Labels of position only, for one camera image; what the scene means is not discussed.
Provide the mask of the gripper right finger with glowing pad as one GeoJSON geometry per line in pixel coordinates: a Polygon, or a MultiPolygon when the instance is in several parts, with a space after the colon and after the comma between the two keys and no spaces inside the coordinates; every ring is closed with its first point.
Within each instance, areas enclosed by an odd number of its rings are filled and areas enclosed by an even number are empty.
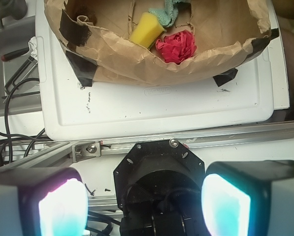
{"type": "Polygon", "coordinates": [[[294,160],[214,162],[201,204],[212,236],[294,236],[294,160]]]}

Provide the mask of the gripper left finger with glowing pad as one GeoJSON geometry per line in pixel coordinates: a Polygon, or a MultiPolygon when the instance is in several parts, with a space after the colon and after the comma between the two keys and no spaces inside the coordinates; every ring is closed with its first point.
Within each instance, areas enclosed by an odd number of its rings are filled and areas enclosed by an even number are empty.
{"type": "Polygon", "coordinates": [[[0,168],[0,236],[82,236],[87,218],[76,169],[0,168]]]}

